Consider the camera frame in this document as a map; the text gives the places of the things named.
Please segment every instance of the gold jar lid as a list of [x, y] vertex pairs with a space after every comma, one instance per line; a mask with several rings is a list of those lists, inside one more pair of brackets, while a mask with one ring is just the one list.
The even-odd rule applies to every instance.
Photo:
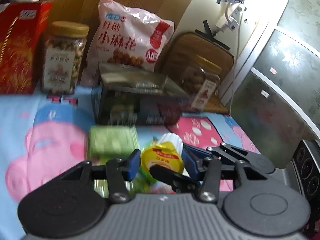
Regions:
[[55, 36], [84, 38], [88, 35], [89, 26], [81, 23], [56, 21], [51, 25], [51, 33]]
[[194, 61], [196, 63], [198, 63], [200, 66], [204, 66], [205, 68], [213, 71], [214, 73], [216, 73], [218, 75], [222, 71], [222, 69], [218, 65], [216, 65], [215, 63], [212, 63], [211, 61], [209, 61], [209, 60], [207, 60], [207, 59], [205, 59], [205, 58], [203, 58], [203, 57], [201, 57], [199, 55], [195, 55]]

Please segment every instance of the snack bag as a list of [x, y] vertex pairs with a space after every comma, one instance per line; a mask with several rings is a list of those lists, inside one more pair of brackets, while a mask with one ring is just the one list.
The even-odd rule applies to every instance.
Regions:
[[154, 71], [174, 23], [113, 0], [99, 2], [100, 26], [92, 40], [86, 71], [93, 76], [98, 62], [119, 63]]

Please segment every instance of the sticker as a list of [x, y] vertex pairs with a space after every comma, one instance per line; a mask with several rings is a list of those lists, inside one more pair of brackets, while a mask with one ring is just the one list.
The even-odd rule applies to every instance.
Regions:
[[20, 12], [20, 20], [32, 20], [36, 17], [37, 10], [22, 10]]
[[45, 55], [43, 85], [45, 89], [69, 90], [76, 52], [48, 48]]
[[216, 87], [217, 84], [215, 82], [206, 79], [193, 100], [191, 107], [202, 111], [207, 105], [209, 98], [216, 90]]
[[265, 97], [265, 98], [268, 98], [270, 95], [265, 92], [264, 90], [261, 91], [261, 94]]
[[114, 14], [114, 13], [108, 13], [106, 15], [106, 19], [119, 21], [121, 19], [121, 17], [119, 15], [117, 15], [117, 14]]
[[158, 60], [158, 52], [156, 52], [154, 49], [149, 49], [146, 52], [146, 60], [149, 63], [155, 63]]
[[269, 70], [273, 75], [275, 75], [277, 73], [277, 71], [274, 68], [270, 68]]

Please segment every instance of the blue gripper pad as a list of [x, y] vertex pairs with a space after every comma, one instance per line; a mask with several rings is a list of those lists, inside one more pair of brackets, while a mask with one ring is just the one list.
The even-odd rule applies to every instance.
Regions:
[[199, 171], [197, 169], [196, 162], [185, 150], [182, 150], [181, 158], [190, 178], [199, 181]]
[[188, 149], [191, 151], [195, 156], [197, 156], [199, 159], [203, 159], [205, 157], [212, 157], [211, 153], [203, 150], [201, 148], [193, 147], [188, 144], [183, 144], [183, 148]]
[[124, 180], [132, 181], [136, 176], [139, 168], [140, 168], [140, 154], [141, 151], [139, 149], [135, 149], [128, 157], [128, 171], [125, 174]]

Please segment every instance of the red gift box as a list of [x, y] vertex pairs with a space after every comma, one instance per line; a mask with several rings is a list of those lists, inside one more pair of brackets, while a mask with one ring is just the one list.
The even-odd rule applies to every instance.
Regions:
[[0, 5], [0, 94], [33, 93], [51, 6], [51, 1]]

